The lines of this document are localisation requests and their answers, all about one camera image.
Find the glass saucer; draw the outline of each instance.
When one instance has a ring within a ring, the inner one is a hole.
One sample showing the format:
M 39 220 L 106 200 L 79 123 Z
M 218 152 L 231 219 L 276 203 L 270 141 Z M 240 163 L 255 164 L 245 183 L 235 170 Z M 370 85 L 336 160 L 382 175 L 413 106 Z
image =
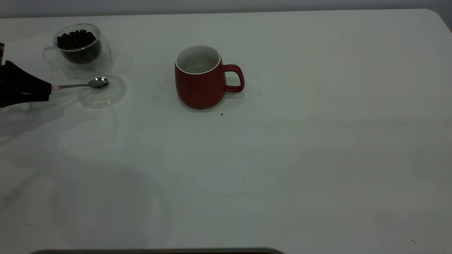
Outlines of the glass saucer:
M 93 89 L 83 87 L 78 91 L 80 102 L 90 108 L 103 108 L 118 102 L 126 93 L 126 82 L 116 74 L 103 73 L 99 77 L 108 79 L 108 85 L 104 88 Z

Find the mug rim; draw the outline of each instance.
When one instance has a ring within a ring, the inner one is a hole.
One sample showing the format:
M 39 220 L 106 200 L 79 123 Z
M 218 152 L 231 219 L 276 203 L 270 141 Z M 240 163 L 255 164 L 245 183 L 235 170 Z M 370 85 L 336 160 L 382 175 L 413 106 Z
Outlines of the mug rim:
M 217 55 L 218 55 L 218 62 L 217 62 L 217 64 L 216 64 L 213 68 L 211 68 L 210 70 L 205 71 L 205 72 L 201 72 L 201 73 L 191 73 L 191 72 L 186 72 L 186 71 L 182 70 L 182 69 L 179 67 L 179 65 L 177 64 L 177 59 L 179 58 L 179 56 L 180 56 L 180 54 L 181 54 L 182 52 L 186 51 L 187 49 L 193 48 L 193 47 L 208 47 L 208 48 L 210 48 L 210 49 L 213 49 L 213 50 L 215 51 L 215 53 L 217 53 Z M 176 65 L 177 69 L 178 69 L 179 71 L 181 71 L 181 72 L 183 72 L 183 73 L 185 73 L 185 74 L 189 74 L 189 75 L 202 75 L 202 74 L 209 73 L 209 72 L 213 71 L 215 68 L 217 68 L 218 65 L 220 64 L 220 62 L 221 62 L 221 55 L 220 55 L 220 53 L 219 53 L 216 49 L 214 49 L 214 48 L 212 48 L 212 47 L 210 47 L 210 46 L 207 46 L 207 45 L 194 45 L 194 46 L 188 47 L 188 48 L 182 50 L 182 51 L 177 55 L 176 59 L 174 60 L 174 64 Z
M 58 44 L 56 43 L 58 34 L 60 34 L 62 31 L 66 30 L 66 29 L 68 29 L 68 28 L 71 28 L 71 27 L 74 27 L 74 26 L 78 26 L 78 25 L 88 25 L 88 26 L 94 27 L 94 29 L 96 29 L 97 32 L 99 33 L 99 36 L 98 36 L 92 43 L 90 43 L 90 44 L 88 44 L 88 45 L 86 45 L 86 46 L 84 46 L 84 47 L 81 47 L 81 48 L 77 48 L 77 49 L 64 49 L 64 48 L 58 47 Z M 95 26 L 95 25 L 93 25 L 93 24 L 89 24 L 89 23 L 78 23 L 78 24 L 74 24 L 74 25 L 67 26 L 67 27 L 61 29 L 59 32 L 57 32 L 57 33 L 55 34 L 55 36 L 53 37 L 53 45 L 54 45 L 56 48 L 58 48 L 58 50 L 61 50 L 61 51 L 63 51 L 63 52 L 76 52 L 76 51 L 84 50 L 84 49 L 89 48 L 90 46 L 94 45 L 94 44 L 100 39 L 100 37 L 101 37 L 100 29 L 99 29 L 97 26 Z

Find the tabletop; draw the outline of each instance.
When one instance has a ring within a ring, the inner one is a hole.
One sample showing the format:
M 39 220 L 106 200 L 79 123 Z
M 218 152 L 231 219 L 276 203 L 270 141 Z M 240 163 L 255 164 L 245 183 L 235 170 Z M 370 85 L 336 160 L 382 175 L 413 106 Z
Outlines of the tabletop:
M 100 28 L 127 92 L 2 109 L 1 253 L 452 253 L 452 36 L 434 12 L 0 19 L 4 59 L 71 84 L 41 53 L 76 23 Z M 174 59 L 192 45 L 244 91 L 185 106 Z

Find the spoon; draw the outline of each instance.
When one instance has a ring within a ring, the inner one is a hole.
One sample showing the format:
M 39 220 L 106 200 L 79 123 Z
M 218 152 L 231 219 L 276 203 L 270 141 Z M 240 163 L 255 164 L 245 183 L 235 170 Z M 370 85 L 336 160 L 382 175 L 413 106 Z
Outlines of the spoon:
M 72 88 L 72 87 L 79 87 L 79 86 L 88 86 L 94 89 L 99 89 L 106 87 L 108 85 L 108 79 L 105 77 L 98 77 L 90 80 L 88 84 L 76 84 L 76 85 L 52 85 L 52 91 L 65 89 L 65 88 Z

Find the double-walled glass cup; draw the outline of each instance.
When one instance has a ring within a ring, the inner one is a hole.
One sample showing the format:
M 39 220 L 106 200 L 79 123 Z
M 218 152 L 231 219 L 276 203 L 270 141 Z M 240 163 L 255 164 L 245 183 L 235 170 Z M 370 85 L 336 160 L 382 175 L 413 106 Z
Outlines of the double-walled glass cup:
M 77 49 L 62 49 L 58 37 L 63 34 L 85 30 L 96 37 L 91 44 Z M 53 38 L 53 46 L 44 48 L 42 57 L 49 64 L 60 67 L 77 78 L 93 77 L 104 72 L 110 64 L 111 52 L 98 27 L 92 24 L 75 24 L 59 31 Z

